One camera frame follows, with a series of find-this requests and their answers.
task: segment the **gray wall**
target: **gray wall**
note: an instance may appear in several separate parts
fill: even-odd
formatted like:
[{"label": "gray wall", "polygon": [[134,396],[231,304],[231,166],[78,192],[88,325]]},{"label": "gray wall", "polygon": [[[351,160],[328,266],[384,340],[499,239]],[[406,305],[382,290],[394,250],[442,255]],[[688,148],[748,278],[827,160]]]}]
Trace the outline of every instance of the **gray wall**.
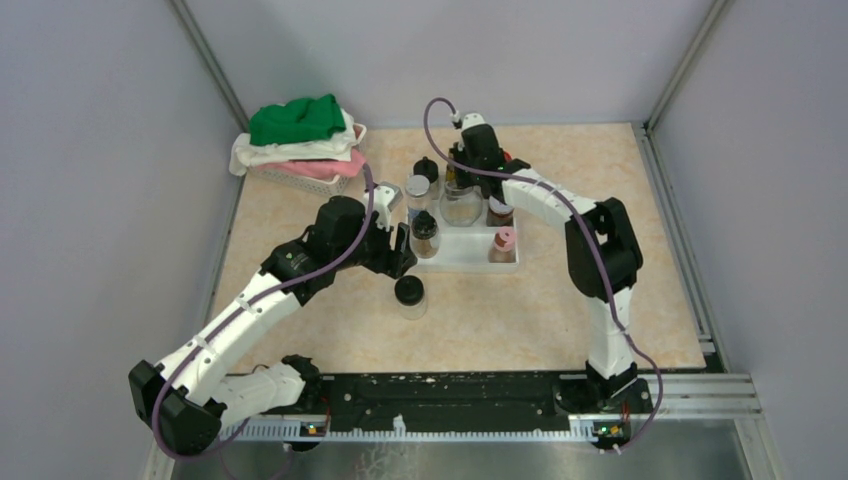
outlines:
[{"label": "gray wall", "polygon": [[0,6],[0,476],[136,478],[126,375],[199,325],[237,134],[163,1]]},{"label": "gray wall", "polygon": [[736,2],[659,131],[731,363],[796,478],[844,478],[848,3]]},{"label": "gray wall", "polygon": [[644,120],[711,2],[188,3],[248,115],[329,91],[394,127],[437,95],[497,123]]}]

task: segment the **black cap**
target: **black cap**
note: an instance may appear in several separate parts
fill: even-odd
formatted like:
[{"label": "black cap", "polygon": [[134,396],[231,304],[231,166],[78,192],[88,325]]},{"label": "black cap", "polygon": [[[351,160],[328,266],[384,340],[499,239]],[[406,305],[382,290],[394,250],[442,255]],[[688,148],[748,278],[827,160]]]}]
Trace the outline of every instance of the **black cap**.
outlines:
[{"label": "black cap", "polygon": [[439,226],[430,212],[424,210],[412,219],[412,236],[421,240],[429,240],[436,236]]},{"label": "black cap", "polygon": [[395,282],[395,298],[403,305],[418,305],[424,299],[424,283],[414,275],[400,277]]},{"label": "black cap", "polygon": [[415,162],[415,165],[412,166],[412,173],[415,175],[424,175],[427,177],[427,180],[430,180],[430,183],[439,181],[439,166],[427,157]]}]

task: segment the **metal floor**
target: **metal floor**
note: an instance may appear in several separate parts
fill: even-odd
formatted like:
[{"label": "metal floor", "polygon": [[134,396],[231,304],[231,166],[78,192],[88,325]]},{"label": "metal floor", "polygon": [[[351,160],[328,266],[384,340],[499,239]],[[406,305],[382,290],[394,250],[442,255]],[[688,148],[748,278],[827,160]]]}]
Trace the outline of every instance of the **metal floor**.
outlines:
[{"label": "metal floor", "polygon": [[[638,448],[598,455],[579,443],[333,443],[305,453],[280,443],[236,442],[226,462],[239,480],[265,480],[289,463],[294,479],[747,479],[731,420],[658,421]],[[178,464],[173,479],[227,479],[217,457]]]}]

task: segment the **folded green shirt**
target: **folded green shirt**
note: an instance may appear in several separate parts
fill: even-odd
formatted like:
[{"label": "folded green shirt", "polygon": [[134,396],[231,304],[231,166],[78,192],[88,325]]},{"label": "folded green shirt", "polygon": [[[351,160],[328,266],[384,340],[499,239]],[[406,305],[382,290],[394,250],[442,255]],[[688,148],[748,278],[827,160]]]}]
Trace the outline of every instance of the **folded green shirt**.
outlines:
[{"label": "folded green shirt", "polygon": [[342,109],[335,96],[304,97],[285,105],[260,108],[250,119],[250,144],[263,146],[327,140],[334,133],[344,130]]}]

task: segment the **table surface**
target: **table surface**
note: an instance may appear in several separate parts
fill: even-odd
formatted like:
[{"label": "table surface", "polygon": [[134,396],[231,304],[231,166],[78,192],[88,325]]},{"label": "table surface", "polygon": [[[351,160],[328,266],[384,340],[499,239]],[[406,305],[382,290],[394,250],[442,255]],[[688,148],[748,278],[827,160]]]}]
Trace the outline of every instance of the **table surface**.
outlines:
[{"label": "table surface", "polygon": [[[645,259],[631,304],[634,340],[660,367],[703,367],[692,314],[631,126],[514,126],[496,131],[505,150],[548,179],[589,198],[614,196],[624,202]],[[453,129],[433,133],[444,150],[458,138]],[[364,153],[376,181],[401,186],[416,160],[424,155],[436,158],[421,129],[369,130]],[[363,191],[360,177],[350,181],[345,194],[358,197]],[[314,223],[326,200],[247,176],[215,315],[244,288],[275,246]],[[401,204],[395,222],[404,213]],[[364,268],[340,272],[332,287],[273,327],[234,372],[289,354],[311,357],[321,371],[336,373],[582,369],[588,354],[588,312],[568,276],[562,232],[526,212],[516,212],[516,217],[518,272],[420,274],[429,306],[416,321],[397,312],[392,279]]]}]

